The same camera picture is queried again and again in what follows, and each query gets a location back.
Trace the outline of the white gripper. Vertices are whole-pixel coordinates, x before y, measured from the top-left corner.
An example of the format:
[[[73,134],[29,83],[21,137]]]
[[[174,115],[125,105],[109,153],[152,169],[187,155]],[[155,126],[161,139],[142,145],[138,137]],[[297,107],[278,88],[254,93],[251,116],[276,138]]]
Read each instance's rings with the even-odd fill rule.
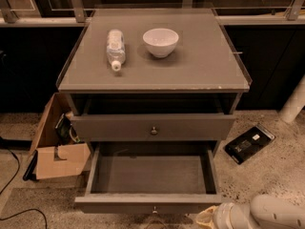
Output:
[[[250,206],[232,202],[211,206],[195,217],[201,229],[253,229]]]

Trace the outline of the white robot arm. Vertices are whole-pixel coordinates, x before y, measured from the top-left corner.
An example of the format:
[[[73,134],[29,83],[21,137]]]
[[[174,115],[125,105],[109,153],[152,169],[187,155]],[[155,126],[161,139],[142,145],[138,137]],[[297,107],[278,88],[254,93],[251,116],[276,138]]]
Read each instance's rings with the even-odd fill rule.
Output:
[[[249,204],[224,202],[200,212],[201,229],[305,229],[305,209],[269,195],[258,195]]]

